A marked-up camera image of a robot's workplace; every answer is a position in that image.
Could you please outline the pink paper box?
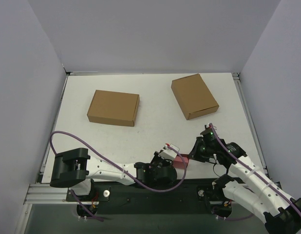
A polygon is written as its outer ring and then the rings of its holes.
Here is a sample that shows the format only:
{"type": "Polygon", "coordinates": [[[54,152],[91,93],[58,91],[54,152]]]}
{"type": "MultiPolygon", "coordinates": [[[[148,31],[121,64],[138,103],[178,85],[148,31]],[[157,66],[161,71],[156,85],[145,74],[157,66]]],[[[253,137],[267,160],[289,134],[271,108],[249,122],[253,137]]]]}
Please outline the pink paper box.
{"type": "Polygon", "coordinates": [[[189,158],[187,154],[181,154],[183,160],[179,155],[173,160],[173,166],[177,169],[185,169],[188,167],[189,158]]]}

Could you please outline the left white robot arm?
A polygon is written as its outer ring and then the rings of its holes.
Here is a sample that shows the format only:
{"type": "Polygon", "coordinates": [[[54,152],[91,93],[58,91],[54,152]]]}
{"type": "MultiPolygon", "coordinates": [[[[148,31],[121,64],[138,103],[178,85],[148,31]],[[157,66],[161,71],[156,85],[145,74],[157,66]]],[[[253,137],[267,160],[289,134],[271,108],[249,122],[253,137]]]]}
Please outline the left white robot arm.
{"type": "Polygon", "coordinates": [[[177,153],[167,146],[155,152],[150,163],[116,163],[91,157],[88,149],[77,148],[58,153],[55,156],[50,186],[54,188],[71,188],[83,200],[94,196],[94,179],[118,182],[126,186],[142,184],[156,188],[170,185],[177,179],[173,160],[177,153]]]}

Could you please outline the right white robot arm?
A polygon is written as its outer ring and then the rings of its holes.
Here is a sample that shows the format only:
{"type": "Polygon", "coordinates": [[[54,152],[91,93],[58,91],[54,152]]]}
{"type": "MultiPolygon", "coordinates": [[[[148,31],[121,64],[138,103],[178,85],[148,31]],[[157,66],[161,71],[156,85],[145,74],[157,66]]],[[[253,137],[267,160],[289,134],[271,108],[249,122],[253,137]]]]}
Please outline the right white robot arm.
{"type": "Polygon", "coordinates": [[[212,124],[196,138],[189,158],[226,168],[226,173],[211,184],[212,198],[235,201],[260,219],[270,234],[296,234],[301,230],[301,198],[295,199],[278,187],[238,144],[225,143],[212,124]]]}

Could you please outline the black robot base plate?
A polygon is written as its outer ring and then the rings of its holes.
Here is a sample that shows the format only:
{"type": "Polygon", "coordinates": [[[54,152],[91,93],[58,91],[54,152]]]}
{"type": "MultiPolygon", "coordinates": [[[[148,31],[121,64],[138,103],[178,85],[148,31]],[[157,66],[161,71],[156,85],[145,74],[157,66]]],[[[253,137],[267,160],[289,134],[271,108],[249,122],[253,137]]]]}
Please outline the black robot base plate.
{"type": "Polygon", "coordinates": [[[94,215],[196,215],[216,214],[228,217],[232,204],[213,190],[213,180],[186,179],[173,191],[156,193],[117,182],[94,182],[89,195],[79,196],[76,213],[94,215]]]}

